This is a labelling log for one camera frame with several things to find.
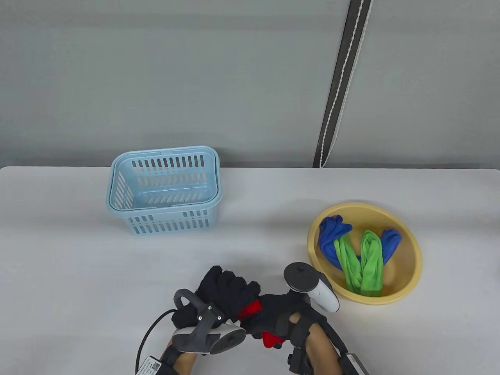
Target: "gray wall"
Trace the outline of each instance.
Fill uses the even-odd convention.
[[[500,168],[500,1],[374,0],[328,166]]]
[[[374,0],[328,166],[500,167],[499,5]],[[0,0],[0,166],[196,144],[310,166],[347,7]]]
[[[0,0],[3,164],[310,166],[348,1]]]

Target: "blue cloth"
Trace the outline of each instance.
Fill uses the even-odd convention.
[[[319,248],[325,258],[339,270],[342,270],[342,266],[337,257],[334,241],[353,230],[351,224],[344,224],[343,221],[340,215],[325,217],[319,226]]]
[[[384,266],[396,252],[403,238],[396,229],[384,230],[380,242],[382,242],[382,257]]]
[[[345,236],[353,230],[351,224],[343,223],[342,216],[326,217],[319,226],[319,248],[326,259],[337,269],[342,271],[342,266],[337,257],[334,241]],[[382,242],[382,258],[383,264],[386,265],[389,259],[392,258],[396,249],[402,241],[401,234],[396,229],[384,230],[380,237]]]

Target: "white table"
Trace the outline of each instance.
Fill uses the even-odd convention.
[[[425,169],[223,169],[213,230],[138,237],[105,205],[109,168],[0,170],[0,373],[132,374],[149,325],[214,264],[284,293],[307,261],[309,225],[358,200],[399,216],[423,275],[386,306],[340,301],[329,316],[371,375],[500,373],[500,172]],[[165,319],[143,354],[159,356]],[[289,374],[291,347],[247,339],[194,374]]]

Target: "hand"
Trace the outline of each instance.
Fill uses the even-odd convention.
[[[282,295],[261,295],[258,301],[262,305],[262,311],[248,319],[243,319],[241,327],[254,339],[263,339],[266,348],[279,349],[285,340],[290,339],[294,325],[290,317],[294,313],[300,313],[315,322],[326,321],[324,315],[311,307],[306,300],[308,298],[304,293],[293,290]]]
[[[224,314],[225,319],[238,320],[240,312],[257,300],[261,286],[252,281],[249,284],[241,276],[231,271],[222,271],[221,266],[213,266],[201,281],[194,293],[204,303],[214,303]],[[172,316],[176,328],[194,327],[198,324],[197,311],[189,303]]]

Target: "green towel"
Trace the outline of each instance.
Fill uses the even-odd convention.
[[[384,286],[384,259],[379,236],[370,230],[361,237],[361,263],[354,252],[349,235],[333,244],[345,275],[347,288],[356,294],[377,297]]]

